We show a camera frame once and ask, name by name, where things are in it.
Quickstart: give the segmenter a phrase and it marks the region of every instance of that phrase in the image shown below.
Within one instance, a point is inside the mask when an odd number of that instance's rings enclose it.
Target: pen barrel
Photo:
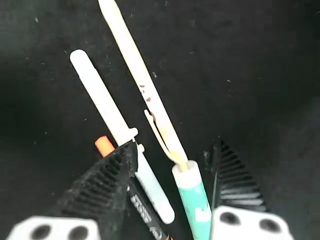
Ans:
[[[123,59],[149,109],[168,150],[179,160],[188,160],[187,155],[172,126],[166,109],[150,77],[146,64],[132,38],[121,11],[114,0],[98,0],[102,15],[119,47]]]
[[[154,238],[156,240],[166,240],[168,238],[168,234],[166,234],[160,226],[156,213],[152,207],[149,207],[147,202],[144,200],[143,194],[139,192],[138,188],[132,181],[129,182],[128,196]]]
[[[175,212],[144,154],[140,151],[138,151],[138,169],[135,176],[161,220],[165,224],[171,224],[175,220]]]
[[[209,240],[212,212],[198,164],[188,161],[189,170],[181,172],[175,165],[172,174],[195,240]]]

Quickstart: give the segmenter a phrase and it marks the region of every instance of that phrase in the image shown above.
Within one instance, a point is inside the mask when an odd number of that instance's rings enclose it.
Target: teal and white marker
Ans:
[[[181,172],[179,166],[172,168],[172,174],[178,187],[183,207],[194,240],[209,240],[212,212],[202,182],[198,164],[187,162],[189,170]]]

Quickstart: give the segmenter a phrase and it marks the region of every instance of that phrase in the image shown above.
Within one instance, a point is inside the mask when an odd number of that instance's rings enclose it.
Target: screw hole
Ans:
[[[88,236],[88,229],[84,226],[77,226],[69,233],[69,240],[85,240]]]
[[[31,238],[33,240],[42,240],[45,239],[51,231],[51,227],[49,225],[41,225],[33,230],[31,234]]]
[[[260,228],[272,233],[279,233],[281,231],[279,224],[270,219],[261,220]]]
[[[220,221],[230,225],[240,225],[240,219],[231,212],[224,212],[220,216]]]

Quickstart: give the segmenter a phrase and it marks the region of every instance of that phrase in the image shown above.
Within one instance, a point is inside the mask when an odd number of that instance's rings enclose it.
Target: orange cap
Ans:
[[[107,156],[115,150],[115,147],[112,145],[107,136],[101,136],[95,141],[95,146],[99,150],[102,157]]]

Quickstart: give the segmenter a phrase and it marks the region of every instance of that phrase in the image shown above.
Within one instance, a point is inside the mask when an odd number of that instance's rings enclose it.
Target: pen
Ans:
[[[174,161],[181,171],[188,170],[188,157],[163,106],[144,60],[126,26],[114,0],[98,0],[104,19],[110,27],[122,56],[135,80],[142,97],[155,118],[156,126]]]
[[[98,3],[126,65],[151,113],[145,110],[145,116],[163,151],[170,160],[176,163],[172,168],[172,174],[193,238],[208,240],[212,213],[198,164],[195,161],[188,160],[117,3],[114,0],[98,0]]]
[[[138,134],[138,130],[128,127],[86,52],[80,49],[73,51],[70,54],[70,61],[117,145],[121,146],[134,139]],[[161,220],[165,224],[170,224],[175,219],[175,212],[148,164],[143,151],[143,146],[139,144],[138,169],[135,176],[139,180]]]
[[[95,146],[99,150],[102,157],[115,150],[114,146],[106,136],[101,136],[95,141]],[[149,207],[147,201],[144,199],[143,194],[139,191],[136,184],[132,179],[129,180],[127,188],[128,196],[133,206],[140,214],[144,223],[148,226],[149,231],[152,233],[156,240],[173,240],[160,226],[157,220],[157,215],[153,209]]]

